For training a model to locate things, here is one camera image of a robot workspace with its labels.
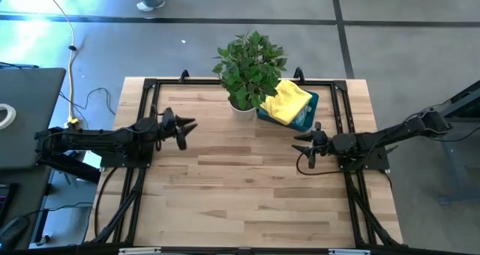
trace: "yellow cable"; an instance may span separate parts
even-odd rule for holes
[[[57,5],[58,9],[63,13],[63,16],[67,20],[68,25],[70,26],[70,30],[72,31],[72,47],[75,47],[75,31],[74,27],[72,26],[70,20],[68,19],[67,14],[63,11],[63,9],[60,7],[59,3],[57,1],[52,0],[55,5]],[[78,119],[74,118],[74,109],[73,109],[73,102],[74,102],[74,76],[72,73],[72,61],[74,60],[74,50],[70,49],[70,58],[68,59],[68,81],[70,83],[70,101],[68,103],[68,123],[71,124],[76,124],[78,123]]]

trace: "blue basket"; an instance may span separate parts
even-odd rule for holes
[[[318,97],[317,93],[313,93],[313,92],[310,92],[310,91],[306,91],[306,92],[309,93],[310,95],[312,95],[312,98],[308,101],[308,104],[307,104],[310,108],[312,108],[312,110],[310,112],[307,112],[307,115],[305,116],[305,120],[303,121],[303,125],[295,124],[294,122],[291,122],[288,125],[282,124],[279,121],[270,117],[269,114],[264,109],[258,109],[256,111],[256,116],[259,119],[262,119],[262,120],[265,120],[265,121],[268,121],[268,122],[271,122],[271,123],[274,123],[274,124],[277,124],[277,125],[282,125],[282,126],[287,127],[287,128],[292,128],[296,131],[300,131],[300,132],[309,131],[312,128],[312,126],[314,125],[315,111],[317,110],[317,104],[318,104],[319,97]]]

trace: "white flower pot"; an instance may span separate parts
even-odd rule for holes
[[[234,106],[232,106],[231,103],[230,103],[230,107],[232,108],[233,118],[238,121],[248,121],[254,117],[256,112],[255,107],[246,111],[236,109]]]

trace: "tape roll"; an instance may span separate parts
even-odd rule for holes
[[[0,110],[7,111],[7,117],[5,117],[5,119],[3,119],[3,121],[0,122],[0,130],[2,130],[8,127],[15,120],[15,116],[17,115],[17,112],[12,106],[7,104],[0,104]]]

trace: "laptop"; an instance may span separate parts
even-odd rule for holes
[[[15,120],[0,130],[0,170],[35,166],[35,133],[49,127],[64,77],[63,68],[0,70],[0,104],[16,110]],[[5,117],[0,111],[0,122]]]

